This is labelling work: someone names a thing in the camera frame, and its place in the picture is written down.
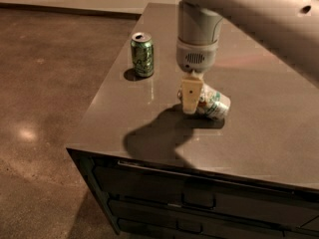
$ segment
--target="drawer handle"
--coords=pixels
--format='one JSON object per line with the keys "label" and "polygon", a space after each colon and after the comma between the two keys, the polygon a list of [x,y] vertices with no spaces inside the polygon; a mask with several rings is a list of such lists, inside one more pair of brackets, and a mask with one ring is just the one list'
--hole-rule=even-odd
{"label": "drawer handle", "polygon": [[197,203],[190,203],[190,202],[187,202],[185,200],[185,195],[184,193],[181,194],[181,203],[183,206],[185,207],[191,207],[191,208],[200,208],[200,209],[208,209],[208,210],[213,210],[215,207],[216,207],[216,199],[213,198],[211,199],[211,205],[201,205],[201,204],[197,204]]}
{"label": "drawer handle", "polygon": [[182,227],[182,224],[180,224],[178,222],[178,220],[176,221],[176,229],[180,232],[187,232],[187,233],[191,233],[191,234],[202,234],[202,225],[198,224],[198,227],[195,228],[185,228]]}

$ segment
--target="table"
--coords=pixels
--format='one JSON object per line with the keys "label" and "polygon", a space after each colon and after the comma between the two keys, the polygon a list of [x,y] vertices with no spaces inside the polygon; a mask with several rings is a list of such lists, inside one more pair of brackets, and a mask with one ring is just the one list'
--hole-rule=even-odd
{"label": "table", "polygon": [[319,237],[318,89],[224,20],[205,81],[230,113],[186,116],[176,19],[176,6],[149,4],[133,32],[153,36],[154,75],[135,77],[128,38],[67,144],[115,231]]}

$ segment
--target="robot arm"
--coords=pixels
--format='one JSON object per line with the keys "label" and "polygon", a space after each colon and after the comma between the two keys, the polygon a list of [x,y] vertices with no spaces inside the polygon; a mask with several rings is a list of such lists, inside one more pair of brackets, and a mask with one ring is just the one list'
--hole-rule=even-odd
{"label": "robot arm", "polygon": [[[319,0],[181,0],[177,63],[188,79],[202,79],[214,62],[219,15],[318,84]],[[193,106],[184,111],[193,113]]]}

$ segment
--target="can lid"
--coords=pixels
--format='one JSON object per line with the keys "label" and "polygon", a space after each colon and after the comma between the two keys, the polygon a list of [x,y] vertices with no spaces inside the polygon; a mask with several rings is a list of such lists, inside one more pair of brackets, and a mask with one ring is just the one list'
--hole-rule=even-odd
{"label": "can lid", "polygon": [[132,35],[132,39],[138,43],[144,43],[149,41],[152,36],[149,33],[137,32]]}

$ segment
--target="brown concrete floor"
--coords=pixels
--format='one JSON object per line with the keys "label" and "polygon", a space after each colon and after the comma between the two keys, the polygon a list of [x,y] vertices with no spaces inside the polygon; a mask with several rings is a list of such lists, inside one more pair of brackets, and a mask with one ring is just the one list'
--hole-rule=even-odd
{"label": "brown concrete floor", "polygon": [[65,150],[134,19],[0,9],[0,237],[116,236]]}

